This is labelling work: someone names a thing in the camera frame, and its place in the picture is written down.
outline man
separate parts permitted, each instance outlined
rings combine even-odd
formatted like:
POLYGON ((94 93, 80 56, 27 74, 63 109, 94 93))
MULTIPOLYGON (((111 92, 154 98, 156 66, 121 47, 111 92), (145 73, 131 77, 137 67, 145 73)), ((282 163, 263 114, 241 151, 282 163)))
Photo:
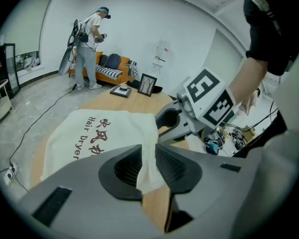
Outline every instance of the man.
POLYGON ((75 81, 77 90, 81 90, 84 87, 83 79, 83 67, 85 64, 86 71, 90 80, 89 89, 99 89, 102 85, 96 83, 95 77, 95 37, 99 40, 103 39, 103 36, 99 33, 99 27, 102 19, 109 14, 109 9, 106 7, 99 8, 95 13, 85 19, 85 32, 88 34, 88 42, 82 42, 80 46, 77 46, 77 58, 75 64, 75 81))
MULTIPOLYGON (((265 0, 271 12, 259 8, 259 0, 245 0, 244 14, 250 24, 251 45, 247 60, 229 88, 240 103, 260 85, 267 72, 280 76, 299 53, 299 0, 265 0)), ((280 113, 262 135, 235 156, 246 157, 251 148, 283 133, 286 125, 280 113)))

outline white shoe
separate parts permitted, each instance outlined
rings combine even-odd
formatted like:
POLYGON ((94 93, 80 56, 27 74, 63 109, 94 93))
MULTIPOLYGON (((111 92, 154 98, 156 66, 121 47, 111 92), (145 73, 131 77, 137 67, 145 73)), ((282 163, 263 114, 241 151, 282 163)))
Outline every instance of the white shoe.
POLYGON ((102 85, 97 84, 97 83, 94 83, 93 85, 89 86, 90 90, 97 90, 97 89, 100 89, 100 88, 102 88, 102 85))
POLYGON ((77 84, 76 89, 77 90, 82 90, 84 88, 84 83, 83 84, 77 84))

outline cloth bag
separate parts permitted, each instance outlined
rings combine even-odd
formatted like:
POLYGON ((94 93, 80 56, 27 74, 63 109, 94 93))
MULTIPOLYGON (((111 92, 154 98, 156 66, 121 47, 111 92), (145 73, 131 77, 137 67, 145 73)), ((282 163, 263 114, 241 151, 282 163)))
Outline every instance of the cloth bag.
POLYGON ((165 184, 156 167, 158 131, 153 114, 127 111, 76 110, 48 139, 41 180, 70 162, 107 151, 142 144, 137 188, 143 194, 165 184))

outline tiled floor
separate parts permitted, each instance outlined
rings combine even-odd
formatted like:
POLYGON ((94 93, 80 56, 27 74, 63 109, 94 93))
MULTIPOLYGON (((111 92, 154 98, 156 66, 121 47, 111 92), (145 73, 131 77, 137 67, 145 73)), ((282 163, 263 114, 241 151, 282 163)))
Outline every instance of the tiled floor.
MULTIPOLYGON (((9 167, 9 157, 20 144, 22 135, 63 94, 69 92, 75 83, 74 77, 67 75, 52 75, 31 83, 22 88, 12 99, 14 111, 7 114, 0 122, 0 170, 9 167)), ((43 117, 33 125, 25 135, 23 143, 12 158, 12 162, 19 166, 17 178, 25 188, 29 188, 32 170, 32 160, 36 146, 43 137, 51 133, 67 115, 93 97, 108 90, 111 86, 104 85, 99 90, 84 88, 61 98, 43 117)), ((13 181, 9 187, 3 180, 4 172, 0 174, 0 187, 10 199, 17 201, 26 192, 13 181)))

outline black sleeve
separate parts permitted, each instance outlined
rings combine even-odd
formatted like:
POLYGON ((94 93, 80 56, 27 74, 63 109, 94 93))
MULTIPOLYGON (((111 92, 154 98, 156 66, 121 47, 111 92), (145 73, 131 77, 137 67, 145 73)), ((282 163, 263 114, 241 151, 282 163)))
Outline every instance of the black sleeve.
POLYGON ((244 0, 244 14, 250 25, 251 44, 246 57, 268 62, 268 71, 282 75, 288 56, 282 44, 282 38, 273 22, 252 0, 244 0))

